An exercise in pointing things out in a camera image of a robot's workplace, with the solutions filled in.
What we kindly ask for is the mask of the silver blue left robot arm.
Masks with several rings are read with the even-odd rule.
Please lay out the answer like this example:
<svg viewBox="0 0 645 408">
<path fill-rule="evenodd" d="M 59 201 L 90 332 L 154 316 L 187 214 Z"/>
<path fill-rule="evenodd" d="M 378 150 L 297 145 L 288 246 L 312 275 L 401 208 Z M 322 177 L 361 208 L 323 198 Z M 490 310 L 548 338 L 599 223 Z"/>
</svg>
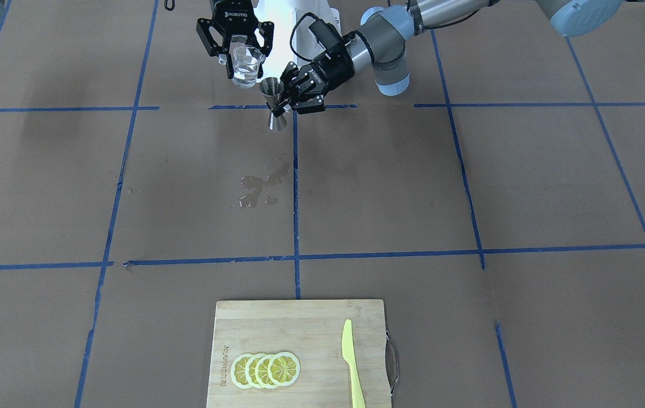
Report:
<svg viewBox="0 0 645 408">
<path fill-rule="evenodd" d="M 277 78 L 278 101 L 268 108 L 276 115 L 322 113 L 326 97 L 357 75 L 372 70 L 382 95 L 397 96 L 410 85 L 406 61 L 408 44 L 425 33 L 451 31 L 468 23 L 496 1 L 406 1 L 374 7 L 364 13 L 356 29 L 340 33 L 319 16 L 309 31 L 322 50 L 303 64 L 290 62 Z"/>
</svg>

